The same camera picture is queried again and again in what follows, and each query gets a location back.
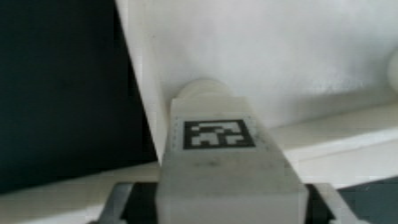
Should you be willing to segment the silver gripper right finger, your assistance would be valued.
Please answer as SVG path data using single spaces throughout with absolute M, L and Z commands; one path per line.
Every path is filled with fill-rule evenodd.
M 304 224 L 365 224 L 329 183 L 306 185 L 310 200 Z

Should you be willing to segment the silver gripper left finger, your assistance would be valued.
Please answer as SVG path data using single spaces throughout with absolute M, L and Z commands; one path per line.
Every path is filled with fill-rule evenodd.
M 98 219 L 88 224 L 159 224 L 157 182 L 120 182 L 114 185 Z

